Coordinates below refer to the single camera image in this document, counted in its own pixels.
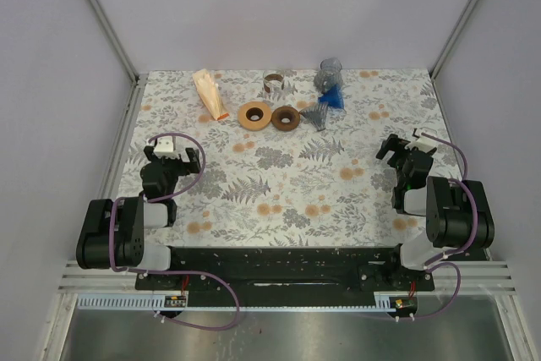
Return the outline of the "clear glass dripper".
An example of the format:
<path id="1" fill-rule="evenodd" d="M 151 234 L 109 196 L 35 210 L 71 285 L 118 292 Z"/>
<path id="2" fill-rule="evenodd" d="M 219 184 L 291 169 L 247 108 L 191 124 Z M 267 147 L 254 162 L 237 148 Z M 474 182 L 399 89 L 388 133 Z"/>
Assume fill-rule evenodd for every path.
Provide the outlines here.
<path id="1" fill-rule="evenodd" d="M 299 112 L 299 114 L 308 120 L 318 132 L 325 130 L 327 113 L 327 102 L 318 102 L 310 107 L 305 107 Z"/>

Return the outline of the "coffee filter paper pack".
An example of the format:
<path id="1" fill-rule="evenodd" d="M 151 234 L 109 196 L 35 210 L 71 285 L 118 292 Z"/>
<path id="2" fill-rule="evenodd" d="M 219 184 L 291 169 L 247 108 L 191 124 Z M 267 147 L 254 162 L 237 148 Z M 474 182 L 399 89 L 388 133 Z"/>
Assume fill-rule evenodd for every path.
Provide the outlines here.
<path id="1" fill-rule="evenodd" d="M 219 121 L 229 116 L 221 99 L 219 85 L 207 69 L 196 71 L 192 75 L 199 98 L 204 103 L 214 120 Z"/>

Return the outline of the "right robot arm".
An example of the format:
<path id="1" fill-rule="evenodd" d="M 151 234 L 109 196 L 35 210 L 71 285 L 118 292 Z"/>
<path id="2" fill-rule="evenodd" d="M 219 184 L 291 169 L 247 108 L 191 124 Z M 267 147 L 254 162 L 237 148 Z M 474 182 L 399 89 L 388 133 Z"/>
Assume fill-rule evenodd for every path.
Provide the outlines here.
<path id="1" fill-rule="evenodd" d="M 392 207 L 399 214 L 425 219 L 425 232 L 400 245 L 398 261 L 384 270 L 386 283 L 396 290 L 411 284 L 415 271 L 428 271 L 469 249 L 487 249 L 495 237 L 483 184 L 431 173 L 436 145 L 451 143 L 425 132 L 415 131 L 413 137 L 410 141 L 390 134 L 376 154 L 378 160 L 392 154 L 387 161 L 396 173 Z"/>

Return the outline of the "grey glass server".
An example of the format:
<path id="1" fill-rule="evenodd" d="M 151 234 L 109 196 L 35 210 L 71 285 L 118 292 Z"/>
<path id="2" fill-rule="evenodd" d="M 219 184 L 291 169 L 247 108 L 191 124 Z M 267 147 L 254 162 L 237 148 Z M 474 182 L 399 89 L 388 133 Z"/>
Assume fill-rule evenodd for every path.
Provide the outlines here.
<path id="1" fill-rule="evenodd" d="M 342 87 L 342 64 L 336 57 L 330 57 L 320 63 L 320 69 L 314 77 L 315 88 L 325 94 L 334 86 Z"/>

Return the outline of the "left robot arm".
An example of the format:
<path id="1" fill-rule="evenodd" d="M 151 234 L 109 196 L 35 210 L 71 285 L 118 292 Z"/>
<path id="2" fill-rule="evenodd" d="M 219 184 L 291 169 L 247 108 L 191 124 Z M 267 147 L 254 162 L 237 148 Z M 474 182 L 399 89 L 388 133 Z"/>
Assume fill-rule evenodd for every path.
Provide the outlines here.
<path id="1" fill-rule="evenodd" d="M 199 151 L 187 148 L 185 161 L 175 150 L 144 148 L 148 163 L 139 175 L 142 191 L 117 203 L 92 200 L 76 246 L 82 269 L 141 268 L 154 271 L 165 289 L 179 286 L 183 268 L 171 261 L 170 249 L 145 242 L 145 230 L 172 227 L 178 206 L 172 197 L 181 177 L 201 172 Z"/>

